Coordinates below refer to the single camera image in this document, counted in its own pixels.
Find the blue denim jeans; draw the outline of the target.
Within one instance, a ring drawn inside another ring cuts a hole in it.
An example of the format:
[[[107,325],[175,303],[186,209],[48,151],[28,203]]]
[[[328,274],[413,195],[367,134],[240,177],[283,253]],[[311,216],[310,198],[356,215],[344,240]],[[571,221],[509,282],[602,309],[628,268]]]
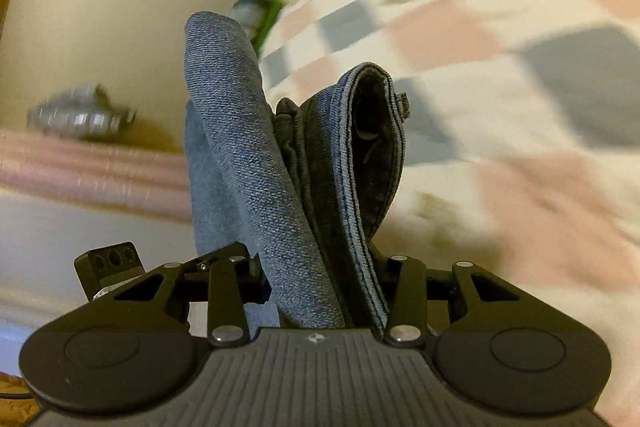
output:
[[[370,245],[404,167],[405,95],[367,62],[302,104],[270,106],[235,20],[198,12],[184,34],[198,253],[243,244],[288,324],[384,329],[388,304]]]

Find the silver crumpled object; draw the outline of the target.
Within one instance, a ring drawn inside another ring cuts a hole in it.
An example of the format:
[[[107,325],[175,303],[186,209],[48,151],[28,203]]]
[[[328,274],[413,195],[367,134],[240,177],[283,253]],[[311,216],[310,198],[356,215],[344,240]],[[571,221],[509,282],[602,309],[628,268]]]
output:
[[[127,131],[137,112],[114,105],[100,84],[73,87],[47,98],[27,113],[32,130],[73,140],[111,140]]]

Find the green black folded garment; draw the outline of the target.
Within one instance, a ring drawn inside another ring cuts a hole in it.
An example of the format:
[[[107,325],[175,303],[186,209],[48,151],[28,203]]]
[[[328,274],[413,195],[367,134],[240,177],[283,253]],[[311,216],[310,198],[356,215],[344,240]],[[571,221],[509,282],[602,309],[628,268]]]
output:
[[[238,0],[228,17],[245,31],[257,56],[285,6],[284,0]]]

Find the pink grey checkered quilt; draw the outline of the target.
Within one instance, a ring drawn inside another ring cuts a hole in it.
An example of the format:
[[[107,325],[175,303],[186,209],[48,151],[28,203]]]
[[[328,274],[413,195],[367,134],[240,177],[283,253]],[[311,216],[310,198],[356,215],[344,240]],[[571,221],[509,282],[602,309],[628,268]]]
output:
[[[639,0],[286,0],[271,102],[373,62],[408,95],[405,170],[375,245],[483,265],[594,329],[598,409],[639,421]]]

